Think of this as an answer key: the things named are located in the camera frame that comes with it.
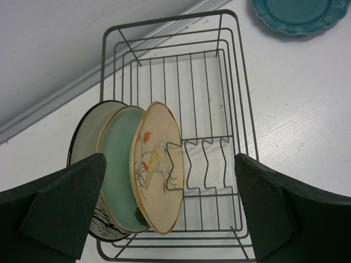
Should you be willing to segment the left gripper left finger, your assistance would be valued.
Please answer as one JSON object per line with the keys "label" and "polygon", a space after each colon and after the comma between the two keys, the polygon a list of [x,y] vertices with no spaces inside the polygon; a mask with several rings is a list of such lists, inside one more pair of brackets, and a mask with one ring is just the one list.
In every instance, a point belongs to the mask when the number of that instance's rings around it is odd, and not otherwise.
{"label": "left gripper left finger", "polygon": [[75,262],[82,256],[107,162],[95,153],[1,192],[1,262]]}

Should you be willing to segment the beige tree pattern plate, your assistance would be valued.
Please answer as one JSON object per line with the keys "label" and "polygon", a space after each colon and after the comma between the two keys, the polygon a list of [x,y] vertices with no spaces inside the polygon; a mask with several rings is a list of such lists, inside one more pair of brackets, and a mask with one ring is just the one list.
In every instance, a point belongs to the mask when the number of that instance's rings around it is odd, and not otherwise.
{"label": "beige tree pattern plate", "polygon": [[[103,126],[113,113],[126,106],[120,101],[106,100],[91,107],[83,115],[73,133],[66,165],[70,166],[94,154]],[[120,241],[129,235],[112,223],[101,199],[96,203],[89,234],[99,241],[109,243]]]}

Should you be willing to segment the light blue flower plate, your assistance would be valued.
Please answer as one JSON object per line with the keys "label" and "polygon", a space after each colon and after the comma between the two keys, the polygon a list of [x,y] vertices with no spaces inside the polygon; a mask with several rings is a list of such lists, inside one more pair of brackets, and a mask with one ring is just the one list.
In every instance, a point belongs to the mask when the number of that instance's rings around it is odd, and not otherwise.
{"label": "light blue flower plate", "polygon": [[112,223],[127,233],[148,229],[135,200],[129,172],[132,142],[144,114],[136,106],[118,109],[106,121],[97,143],[97,152],[107,161],[100,199]]}

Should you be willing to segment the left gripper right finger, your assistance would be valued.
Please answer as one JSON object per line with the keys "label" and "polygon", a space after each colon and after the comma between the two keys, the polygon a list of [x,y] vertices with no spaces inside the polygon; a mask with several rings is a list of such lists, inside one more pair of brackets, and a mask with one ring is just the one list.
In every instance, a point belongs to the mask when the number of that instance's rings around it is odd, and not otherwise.
{"label": "left gripper right finger", "polygon": [[257,262],[350,262],[350,197],[239,153],[235,175]]}

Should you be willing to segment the tan bird plate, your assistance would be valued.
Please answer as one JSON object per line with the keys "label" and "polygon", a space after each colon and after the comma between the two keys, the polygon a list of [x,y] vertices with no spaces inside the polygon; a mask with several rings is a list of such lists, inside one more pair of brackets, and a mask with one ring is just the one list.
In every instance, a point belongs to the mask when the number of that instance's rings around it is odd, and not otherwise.
{"label": "tan bird plate", "polygon": [[175,227],[184,195],[182,137],[171,110],[159,101],[144,113],[131,145],[130,179],[148,225],[166,235]]}

